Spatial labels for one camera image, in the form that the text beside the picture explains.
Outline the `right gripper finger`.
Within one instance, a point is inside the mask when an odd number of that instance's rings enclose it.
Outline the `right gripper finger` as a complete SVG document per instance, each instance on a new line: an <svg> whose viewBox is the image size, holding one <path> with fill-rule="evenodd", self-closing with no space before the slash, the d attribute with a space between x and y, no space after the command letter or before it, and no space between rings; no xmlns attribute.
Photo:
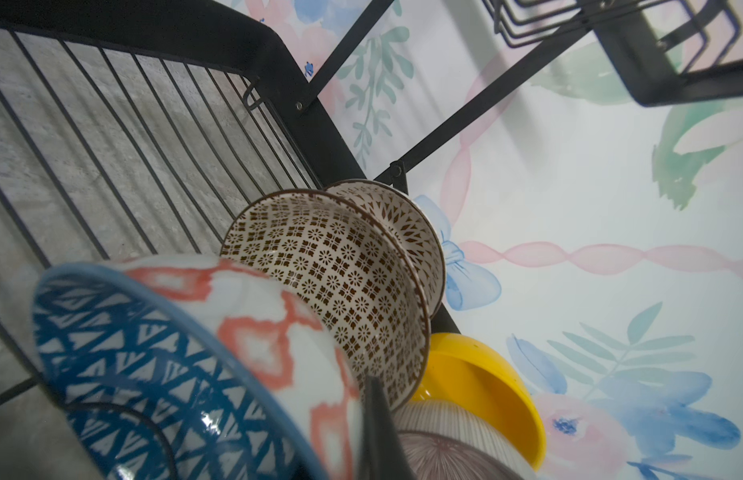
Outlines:
<svg viewBox="0 0 743 480"><path fill-rule="evenodd" d="M365 379L364 447L367 478L375 480L415 480L399 442L397 429L381 380Z"/></svg>

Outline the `pink patterned bowl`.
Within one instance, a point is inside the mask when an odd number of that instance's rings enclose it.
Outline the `pink patterned bowl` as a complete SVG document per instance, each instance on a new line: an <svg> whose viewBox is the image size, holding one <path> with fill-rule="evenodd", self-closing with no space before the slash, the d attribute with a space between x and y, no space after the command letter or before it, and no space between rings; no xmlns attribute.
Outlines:
<svg viewBox="0 0 743 480"><path fill-rule="evenodd" d="M399 443L417 479L535 479L515 446L487 421L441 400L393 412Z"/></svg>

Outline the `yellow bowl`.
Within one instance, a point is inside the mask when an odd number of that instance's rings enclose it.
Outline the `yellow bowl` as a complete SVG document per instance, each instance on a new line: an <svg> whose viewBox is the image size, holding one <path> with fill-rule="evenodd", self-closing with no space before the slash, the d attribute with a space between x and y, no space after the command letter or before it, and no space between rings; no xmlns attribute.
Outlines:
<svg viewBox="0 0 743 480"><path fill-rule="evenodd" d="M411 400L453 402L505 435L533 469L543 465L545 428L521 376L497 351L469 336L431 336L425 376Z"/></svg>

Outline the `orange dotted patterned bowl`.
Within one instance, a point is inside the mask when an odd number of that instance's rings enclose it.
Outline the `orange dotted patterned bowl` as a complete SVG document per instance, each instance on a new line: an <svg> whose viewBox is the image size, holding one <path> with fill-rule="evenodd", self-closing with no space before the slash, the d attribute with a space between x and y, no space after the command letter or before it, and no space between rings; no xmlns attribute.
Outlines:
<svg viewBox="0 0 743 480"><path fill-rule="evenodd" d="M357 380L381 381L391 409L413 398L431 340L425 292L403 247L371 214L325 191L275 192L238 215L220 254L291 287Z"/></svg>

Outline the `blue patterned bowl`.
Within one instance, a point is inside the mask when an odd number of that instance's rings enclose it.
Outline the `blue patterned bowl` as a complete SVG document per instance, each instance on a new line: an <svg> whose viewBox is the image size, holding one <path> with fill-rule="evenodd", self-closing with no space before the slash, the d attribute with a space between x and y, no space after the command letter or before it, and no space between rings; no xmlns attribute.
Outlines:
<svg viewBox="0 0 743 480"><path fill-rule="evenodd" d="M342 348L294 290L199 254L54 266L32 299L45 384L108 479L358 479Z"/></svg>

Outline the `white red patterned bowl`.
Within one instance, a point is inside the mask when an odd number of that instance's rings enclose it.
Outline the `white red patterned bowl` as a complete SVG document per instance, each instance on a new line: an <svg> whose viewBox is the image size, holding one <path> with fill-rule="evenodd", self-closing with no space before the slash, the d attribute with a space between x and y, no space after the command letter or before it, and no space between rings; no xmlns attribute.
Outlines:
<svg viewBox="0 0 743 480"><path fill-rule="evenodd" d="M441 240L423 210L407 194L372 180L344 180L325 190L355 203L391 232L413 263L433 319L445 294L447 265Z"/></svg>

